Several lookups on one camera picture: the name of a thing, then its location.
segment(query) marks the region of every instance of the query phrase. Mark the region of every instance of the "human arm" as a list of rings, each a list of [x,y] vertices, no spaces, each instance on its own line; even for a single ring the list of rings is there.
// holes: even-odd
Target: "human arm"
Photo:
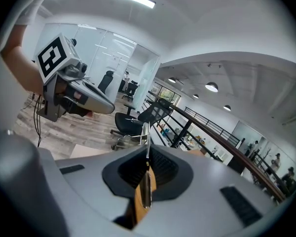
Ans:
[[[15,78],[25,90],[43,94],[43,81],[37,65],[22,53],[22,39],[26,25],[15,25],[7,40],[1,56]]]

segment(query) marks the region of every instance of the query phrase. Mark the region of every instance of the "window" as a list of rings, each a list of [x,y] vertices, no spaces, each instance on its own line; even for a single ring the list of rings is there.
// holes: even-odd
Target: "window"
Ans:
[[[152,88],[150,90],[152,93],[158,95],[159,97],[164,98],[165,100],[169,101],[171,104],[176,105],[180,99],[180,95],[177,93],[169,90],[168,88],[161,86],[158,83],[154,83],[152,85]],[[155,97],[152,96],[151,94],[148,94],[148,96],[154,101]]]

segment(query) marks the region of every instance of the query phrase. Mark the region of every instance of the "office chair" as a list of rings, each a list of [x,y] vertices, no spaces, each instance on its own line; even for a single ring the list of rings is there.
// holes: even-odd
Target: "office chair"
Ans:
[[[144,123],[150,123],[150,126],[152,126],[171,113],[170,104],[167,100],[160,98],[158,102],[154,102],[149,108],[140,113],[138,119],[124,113],[116,113],[115,124],[119,131],[111,130],[110,133],[131,136],[140,135]]]
[[[113,80],[113,71],[107,71],[106,74],[103,76],[102,81],[100,82],[98,89],[102,91],[105,94],[105,90],[108,87],[108,85],[111,83]]]
[[[122,98],[127,97],[128,101],[129,99],[133,101],[133,96],[135,94],[136,89],[138,88],[137,84],[138,84],[137,82],[131,81],[131,83],[128,84],[126,94],[124,94]]]

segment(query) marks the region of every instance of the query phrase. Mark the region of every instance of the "black chair backrest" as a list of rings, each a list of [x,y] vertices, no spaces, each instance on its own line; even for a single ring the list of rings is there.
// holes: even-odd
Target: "black chair backrest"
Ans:
[[[108,85],[113,80],[113,71],[107,71],[106,74],[103,76],[102,81],[100,82],[98,89],[102,91],[105,94],[105,90],[108,87]]]
[[[129,83],[127,90],[126,90],[126,94],[128,96],[133,96],[135,94],[136,89],[138,88],[138,85],[133,84],[133,83]]]
[[[152,126],[157,121],[165,118],[171,113],[170,102],[160,98],[158,102],[154,102],[149,108],[138,116],[138,120],[141,122],[149,123]]]

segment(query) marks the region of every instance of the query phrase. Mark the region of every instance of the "black cable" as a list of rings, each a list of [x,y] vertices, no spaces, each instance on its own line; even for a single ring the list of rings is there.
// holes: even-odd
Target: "black cable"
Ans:
[[[39,105],[39,109],[38,110],[40,110],[41,109],[41,103],[42,103],[42,99],[40,100],[40,102],[38,103],[38,105]],[[38,141],[38,144],[37,144],[37,147],[39,147],[39,145],[40,145],[40,143],[41,143],[41,129],[40,129],[40,115],[39,115],[39,117],[38,117],[38,121],[39,121],[39,141]]]
[[[36,106],[37,106],[38,100],[39,100],[39,97],[38,97],[38,99],[36,100],[35,107],[34,107],[34,112],[33,112],[34,126],[35,126],[35,131],[36,131],[37,134],[38,134],[38,129],[37,129],[37,127],[36,127],[36,123],[35,123],[35,111],[36,111]]]
[[[30,103],[25,108],[23,108],[21,110],[24,110],[24,109],[28,108],[31,105],[32,102],[33,102],[33,99],[30,101]]]
[[[33,119],[34,119],[34,126],[35,126],[35,131],[38,134],[38,143],[37,143],[37,147],[39,147],[40,142],[41,142],[41,135],[40,135],[40,116],[39,116],[39,122],[38,122],[38,114],[37,112],[39,111],[39,108],[41,106],[41,95],[38,97],[36,103],[35,103],[35,107],[34,107],[34,113],[33,113]]]

